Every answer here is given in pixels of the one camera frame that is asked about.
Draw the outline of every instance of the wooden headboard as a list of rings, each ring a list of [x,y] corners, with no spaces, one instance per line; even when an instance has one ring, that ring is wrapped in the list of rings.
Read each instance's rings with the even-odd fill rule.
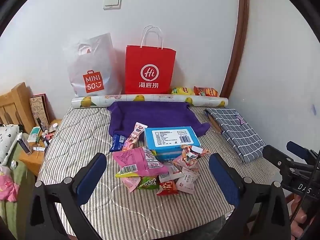
[[[29,103],[30,94],[26,84],[16,85],[11,92],[0,96],[0,123],[22,124],[27,133],[36,126]]]

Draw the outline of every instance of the white polka dot pillow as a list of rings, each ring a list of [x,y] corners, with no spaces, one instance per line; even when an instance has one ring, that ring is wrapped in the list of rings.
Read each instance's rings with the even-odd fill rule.
[[[17,143],[19,130],[16,124],[0,126],[0,166],[7,164],[12,149]]]

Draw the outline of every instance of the blue tissue box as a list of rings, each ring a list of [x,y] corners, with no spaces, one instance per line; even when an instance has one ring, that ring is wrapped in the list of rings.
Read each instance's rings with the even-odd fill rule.
[[[182,153],[181,145],[200,147],[200,142],[191,126],[146,128],[144,143],[156,151],[160,161],[173,160]]]

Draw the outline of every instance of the green bedding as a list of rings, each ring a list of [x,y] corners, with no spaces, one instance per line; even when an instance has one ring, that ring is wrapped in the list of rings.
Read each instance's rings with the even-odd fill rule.
[[[30,207],[32,189],[35,184],[33,173],[28,170],[23,162],[18,160],[21,150],[21,146],[17,143],[7,163],[7,166],[11,170],[13,181],[20,186],[18,200],[15,203],[7,200],[0,201],[0,215],[18,240],[24,239],[25,236],[26,217]],[[12,160],[18,162],[15,170],[10,167]]]

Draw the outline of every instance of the purple towel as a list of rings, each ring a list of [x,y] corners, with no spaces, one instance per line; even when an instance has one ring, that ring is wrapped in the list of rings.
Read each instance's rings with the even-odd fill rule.
[[[198,137],[210,128],[209,123],[200,123],[185,102],[114,102],[111,111],[109,134],[129,137],[136,122],[150,128],[191,126]]]

